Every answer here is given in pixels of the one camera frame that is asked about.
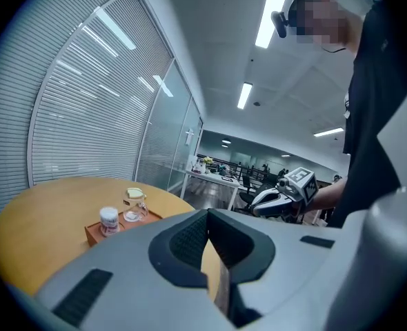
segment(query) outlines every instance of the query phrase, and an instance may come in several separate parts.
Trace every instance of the window blinds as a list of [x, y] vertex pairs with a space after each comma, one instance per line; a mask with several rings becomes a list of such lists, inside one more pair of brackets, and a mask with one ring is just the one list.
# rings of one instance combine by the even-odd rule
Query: window blinds
[[150, 109], [172, 57], [139, 0], [99, 8], [43, 92], [34, 183], [66, 176], [133, 179]]
[[[200, 133], [199, 123], [201, 124], [199, 111], [195, 102], [191, 101], [188, 107], [187, 116], [183, 123], [181, 136], [177, 144], [175, 160], [173, 162], [170, 182], [168, 184], [169, 190], [183, 181], [188, 157], [194, 155], [196, 150], [197, 140]], [[191, 137], [189, 143], [187, 143], [188, 136]]]
[[159, 91], [148, 123], [137, 181], [168, 189], [177, 142], [190, 99], [191, 95], [175, 63]]
[[108, 0], [28, 0], [0, 39], [0, 211], [28, 188], [29, 122], [46, 72], [69, 36]]

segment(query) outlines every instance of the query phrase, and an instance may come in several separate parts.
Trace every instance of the floor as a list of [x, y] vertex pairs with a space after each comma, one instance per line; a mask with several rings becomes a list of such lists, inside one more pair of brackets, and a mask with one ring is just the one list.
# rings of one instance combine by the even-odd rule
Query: floor
[[[199, 178], [190, 177], [183, 199], [196, 210], [206, 208], [228, 208], [234, 189], [228, 186], [211, 183]], [[245, 203], [237, 192], [234, 200], [234, 208], [242, 208]], [[181, 187], [177, 188], [173, 194], [180, 196]]]

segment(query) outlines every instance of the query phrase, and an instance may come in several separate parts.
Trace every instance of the office desk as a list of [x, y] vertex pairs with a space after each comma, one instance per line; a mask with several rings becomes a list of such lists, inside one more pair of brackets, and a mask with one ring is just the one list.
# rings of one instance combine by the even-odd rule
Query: office desk
[[[125, 208], [126, 188], [141, 188], [148, 208], [166, 218], [193, 211], [173, 194], [123, 179], [73, 177], [57, 179], [24, 190], [0, 214], [0, 275], [28, 294], [89, 246], [84, 226], [99, 221], [99, 209]], [[202, 258], [210, 296], [219, 285], [219, 255], [211, 243]]]
[[186, 170], [185, 171], [185, 178], [183, 179], [183, 183], [182, 183], [181, 199], [183, 199], [183, 195], [185, 194], [185, 189], [187, 187], [188, 177], [196, 177], [196, 178], [200, 178], [200, 179], [203, 179], [203, 180], [206, 180], [206, 181], [211, 181], [212, 183], [225, 185], [225, 186], [229, 186], [231, 188], [234, 188], [234, 190], [232, 192], [232, 195], [231, 195], [230, 203], [228, 204], [228, 210], [231, 210], [232, 205], [234, 203], [234, 199], [235, 199], [236, 194], [237, 194], [237, 189], [240, 186], [240, 183], [235, 178], [231, 178], [232, 181], [227, 181], [227, 180], [223, 180], [222, 176], [220, 174], [216, 174], [216, 173], [199, 174], [199, 173], [196, 173], [196, 172], [192, 172], [191, 170]]

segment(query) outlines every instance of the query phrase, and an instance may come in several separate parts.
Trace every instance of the glass jar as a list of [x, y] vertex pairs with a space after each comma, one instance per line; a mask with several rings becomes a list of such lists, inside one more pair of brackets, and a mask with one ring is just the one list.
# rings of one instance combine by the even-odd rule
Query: glass jar
[[139, 188], [128, 188], [123, 194], [123, 202], [128, 207], [123, 211], [123, 218], [127, 222], [143, 221], [148, 216], [145, 203], [147, 196]]

